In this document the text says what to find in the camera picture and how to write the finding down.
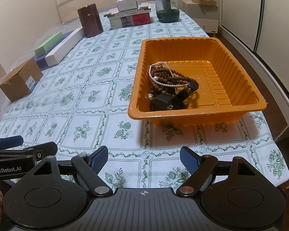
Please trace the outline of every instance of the brown cylindrical container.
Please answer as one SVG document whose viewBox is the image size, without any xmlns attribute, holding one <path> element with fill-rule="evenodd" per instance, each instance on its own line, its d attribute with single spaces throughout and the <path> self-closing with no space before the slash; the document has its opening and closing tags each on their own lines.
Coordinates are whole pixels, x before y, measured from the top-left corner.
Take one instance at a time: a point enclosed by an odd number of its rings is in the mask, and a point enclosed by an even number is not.
<svg viewBox="0 0 289 231">
<path fill-rule="evenodd" d="M 87 38 L 104 32 L 96 5 L 91 4 L 77 10 L 80 23 Z"/>
</svg>

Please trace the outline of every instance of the dark green liquid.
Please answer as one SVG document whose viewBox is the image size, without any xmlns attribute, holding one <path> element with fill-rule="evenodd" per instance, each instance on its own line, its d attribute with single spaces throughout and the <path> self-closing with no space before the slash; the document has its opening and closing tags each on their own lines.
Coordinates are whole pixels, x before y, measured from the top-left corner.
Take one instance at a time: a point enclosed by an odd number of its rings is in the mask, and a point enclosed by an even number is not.
<svg viewBox="0 0 289 231">
<path fill-rule="evenodd" d="M 177 9 L 163 9 L 156 11 L 156 15 L 160 22 L 170 23 L 179 20 L 180 11 Z"/>
</svg>

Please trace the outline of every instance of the dark brown floor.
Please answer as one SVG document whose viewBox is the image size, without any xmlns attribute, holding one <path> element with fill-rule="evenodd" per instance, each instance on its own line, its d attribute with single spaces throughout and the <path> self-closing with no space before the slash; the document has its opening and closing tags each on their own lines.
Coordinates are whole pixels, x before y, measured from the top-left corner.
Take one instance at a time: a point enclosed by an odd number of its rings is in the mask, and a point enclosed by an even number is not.
<svg viewBox="0 0 289 231">
<path fill-rule="evenodd" d="M 268 126 L 271 130 L 272 136 L 275 139 L 281 131 L 287 126 L 285 118 L 283 117 L 281 110 L 279 109 L 274 98 L 270 94 L 267 87 L 264 85 L 262 80 L 249 65 L 249 63 L 243 58 L 243 56 L 220 34 L 216 34 L 216 37 L 221 40 L 221 42 L 230 50 L 230 52 L 235 56 L 235 58 L 244 67 L 248 75 L 254 81 L 255 85 L 259 89 L 262 96 L 267 102 L 267 108 L 263 111 L 264 116 L 267 120 Z M 281 150 L 283 157 L 286 161 L 287 167 L 289 169 L 289 138 L 281 140 L 277 143 L 279 149 Z M 283 183 L 280 188 L 282 188 L 286 193 L 286 210 L 284 214 L 284 231 L 289 231 L 289 189 L 285 189 L 289 185 L 289 181 Z"/>
</svg>

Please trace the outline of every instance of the jewelry pile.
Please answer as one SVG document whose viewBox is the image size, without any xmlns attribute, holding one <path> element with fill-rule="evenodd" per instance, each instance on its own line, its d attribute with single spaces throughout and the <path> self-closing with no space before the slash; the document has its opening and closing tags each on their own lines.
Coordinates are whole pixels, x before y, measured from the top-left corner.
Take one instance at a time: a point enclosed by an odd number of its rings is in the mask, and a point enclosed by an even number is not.
<svg viewBox="0 0 289 231">
<path fill-rule="evenodd" d="M 148 99 L 151 100 L 151 111 L 186 109 L 184 100 L 199 88 L 196 80 L 170 69 L 164 61 L 150 65 L 149 77 L 151 91 Z"/>
</svg>

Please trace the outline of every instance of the baseboard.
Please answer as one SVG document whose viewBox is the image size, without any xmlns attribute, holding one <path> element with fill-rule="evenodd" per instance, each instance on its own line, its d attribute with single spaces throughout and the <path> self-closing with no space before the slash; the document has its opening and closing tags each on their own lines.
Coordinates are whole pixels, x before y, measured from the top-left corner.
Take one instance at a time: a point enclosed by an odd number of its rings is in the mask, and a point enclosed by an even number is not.
<svg viewBox="0 0 289 231">
<path fill-rule="evenodd" d="M 236 48 L 236 50 L 240 52 L 240 54 L 259 75 L 278 104 L 278 107 L 280 108 L 286 122 L 289 124 L 289 98 L 286 96 L 283 89 L 279 86 L 272 74 L 258 60 L 258 58 L 227 29 L 220 26 L 219 33 L 224 36 Z"/>
</svg>

